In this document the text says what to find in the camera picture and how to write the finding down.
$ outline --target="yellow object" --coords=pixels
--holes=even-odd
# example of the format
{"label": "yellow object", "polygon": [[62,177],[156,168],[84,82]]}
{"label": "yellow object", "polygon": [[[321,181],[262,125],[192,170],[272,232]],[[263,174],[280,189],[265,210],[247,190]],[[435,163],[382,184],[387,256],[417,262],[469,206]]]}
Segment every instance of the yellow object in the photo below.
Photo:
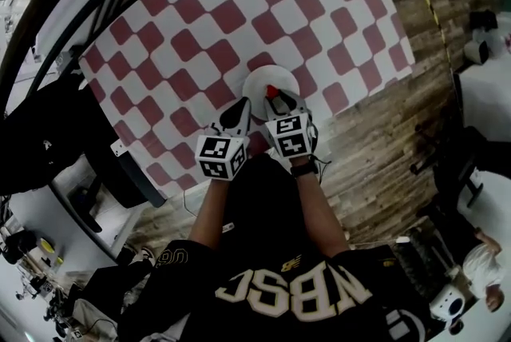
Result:
{"label": "yellow object", "polygon": [[426,0],[426,5],[428,6],[428,8],[431,11],[431,14],[433,15],[433,19],[434,19],[435,23],[437,24],[438,31],[440,31],[440,36],[442,37],[442,43],[444,45],[444,50],[446,50],[447,61],[449,63],[449,68],[452,73],[454,71],[454,69],[453,69],[453,63],[451,62],[451,59],[450,59],[450,52],[449,52],[449,47],[447,45],[446,34],[442,28],[442,24],[440,23],[440,20],[438,19],[437,13],[433,8],[433,3],[431,2],[431,0]]}
{"label": "yellow object", "polygon": [[50,253],[50,254],[55,253],[55,250],[53,249],[51,244],[48,241],[46,241],[44,238],[41,239],[41,246],[44,248],[44,250],[47,253]]}

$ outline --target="cable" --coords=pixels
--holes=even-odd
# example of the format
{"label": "cable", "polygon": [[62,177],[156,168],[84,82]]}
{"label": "cable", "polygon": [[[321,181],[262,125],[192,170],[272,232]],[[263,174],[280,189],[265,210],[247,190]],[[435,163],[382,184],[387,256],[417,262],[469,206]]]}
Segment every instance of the cable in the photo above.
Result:
{"label": "cable", "polygon": [[216,126],[210,125],[209,128],[213,129],[216,132],[216,136],[222,134],[222,132],[220,132],[220,129],[218,129]]}
{"label": "cable", "polygon": [[324,166],[319,165],[319,184],[321,185],[321,181],[323,180],[323,176],[325,174],[325,171],[327,170],[327,166],[329,164],[331,164],[332,160],[323,161],[323,160],[318,159],[314,154],[311,155],[311,160],[317,161],[324,165]]}
{"label": "cable", "polygon": [[183,207],[186,211],[188,211],[190,214],[192,214],[194,217],[197,217],[196,214],[192,213],[190,210],[186,207],[186,190],[183,190]]}
{"label": "cable", "polygon": [[118,333],[118,332],[117,332],[117,328],[116,328],[115,324],[114,324],[111,320],[106,320],[106,319],[104,319],[104,318],[100,318],[100,319],[96,320],[96,322],[94,322],[94,323],[93,323],[93,326],[91,326],[91,327],[87,330],[87,332],[86,332],[86,333],[82,333],[82,336],[85,336],[85,335],[87,335],[90,331],[92,331],[92,329],[94,328],[94,326],[96,326],[96,324],[97,324],[100,320],[103,320],[104,322],[109,322],[110,324],[112,324],[113,328],[115,329],[115,332],[116,332],[116,333]]}

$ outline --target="chair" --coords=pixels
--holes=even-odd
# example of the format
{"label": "chair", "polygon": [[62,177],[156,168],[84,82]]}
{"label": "chair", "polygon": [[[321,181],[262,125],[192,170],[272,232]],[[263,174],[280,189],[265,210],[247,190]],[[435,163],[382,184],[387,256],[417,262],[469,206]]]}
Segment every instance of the chair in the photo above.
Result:
{"label": "chair", "polygon": [[476,167],[485,169],[481,167],[484,165],[481,159],[485,158],[488,141],[474,127],[457,127],[453,122],[447,123],[438,140],[424,133],[422,125],[415,126],[415,132],[435,151],[420,167],[413,164],[410,171],[417,176],[433,165],[434,182],[441,197],[458,201],[463,188],[468,187],[472,193],[468,204],[470,207],[483,190],[483,184],[477,187],[470,176]]}
{"label": "chair", "polygon": [[81,105],[79,113],[83,153],[96,177],[90,187],[77,187],[69,195],[69,202],[90,229],[100,233],[102,228],[90,215],[90,211],[96,204],[96,196],[101,185],[104,185],[126,209],[140,205],[147,199],[110,149],[110,145],[119,137],[109,124],[92,90],[86,86],[78,94]]}

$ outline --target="jersey lettering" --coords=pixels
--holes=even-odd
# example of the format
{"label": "jersey lettering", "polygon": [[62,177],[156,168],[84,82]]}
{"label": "jersey lettering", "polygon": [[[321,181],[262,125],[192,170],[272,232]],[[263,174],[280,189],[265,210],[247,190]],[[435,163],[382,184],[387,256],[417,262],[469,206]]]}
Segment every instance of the jersey lettering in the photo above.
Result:
{"label": "jersey lettering", "polygon": [[[327,283],[323,274],[327,266],[339,291],[337,304],[330,304]],[[339,266],[339,270],[343,275],[323,261],[309,272],[297,276],[289,284],[288,292],[286,290],[287,282],[276,272],[267,269],[259,269],[254,272],[248,269],[229,280],[229,283],[234,284],[235,281],[239,281],[234,294],[227,292],[229,288],[227,286],[218,288],[215,295],[217,298],[232,303],[246,299],[253,311],[267,316],[278,317],[291,309],[302,322],[325,320],[353,308],[355,301],[358,304],[363,304],[372,296],[370,291],[350,272],[341,266]],[[267,279],[272,279],[276,284],[268,284]],[[303,291],[305,283],[308,283],[308,288],[305,287],[307,291]],[[272,300],[272,303],[263,301],[264,293],[271,294],[266,301]]]}
{"label": "jersey lettering", "polygon": [[156,268],[167,264],[186,264],[188,262],[188,253],[185,249],[175,249],[174,252],[166,249],[160,254],[156,261]]}
{"label": "jersey lettering", "polygon": [[328,268],[334,277],[337,289],[339,290],[340,301],[337,303],[337,310],[340,315],[347,309],[353,308],[355,306],[355,303],[351,297],[354,298],[359,304],[363,304],[368,298],[373,296],[373,294],[371,294],[370,291],[366,289],[350,272],[348,272],[340,265],[338,265],[338,267],[339,270],[341,270],[341,272],[346,275],[347,280],[344,279],[343,276],[335,271],[330,265],[328,265]]}
{"label": "jersey lettering", "polygon": [[[313,320],[325,320],[336,315],[335,306],[330,305],[328,300],[327,284],[323,276],[323,270],[327,267],[325,261],[316,265],[311,271],[297,276],[290,284],[291,309],[296,317],[302,322]],[[312,280],[314,288],[303,291],[303,283]],[[304,303],[314,301],[315,309],[305,312]]]}
{"label": "jersey lettering", "polygon": [[240,302],[244,300],[247,297],[248,285],[250,284],[250,280],[253,275],[254,272],[251,269],[248,269],[247,271],[234,276],[229,280],[229,282],[236,281],[240,276],[242,277],[238,287],[236,288],[235,294],[229,294],[226,292],[227,288],[220,287],[215,291],[216,297],[228,302]]}
{"label": "jersey lettering", "polygon": [[[277,285],[265,284],[266,278],[276,280]],[[289,310],[289,294],[282,287],[287,288],[287,282],[277,273],[268,271],[267,269],[259,269],[255,271],[252,283],[260,289],[250,289],[247,301],[256,312],[263,315],[278,317]],[[262,291],[274,294],[274,304],[265,304],[261,301]]]}

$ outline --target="red object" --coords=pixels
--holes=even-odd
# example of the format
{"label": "red object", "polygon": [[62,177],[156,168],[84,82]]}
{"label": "red object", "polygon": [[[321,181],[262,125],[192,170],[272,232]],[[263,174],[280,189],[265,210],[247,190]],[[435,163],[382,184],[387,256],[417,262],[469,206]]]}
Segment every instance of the red object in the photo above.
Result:
{"label": "red object", "polygon": [[274,97],[277,97],[279,94],[279,90],[275,88],[273,85],[268,85],[266,87],[266,97],[268,99],[273,99]]}

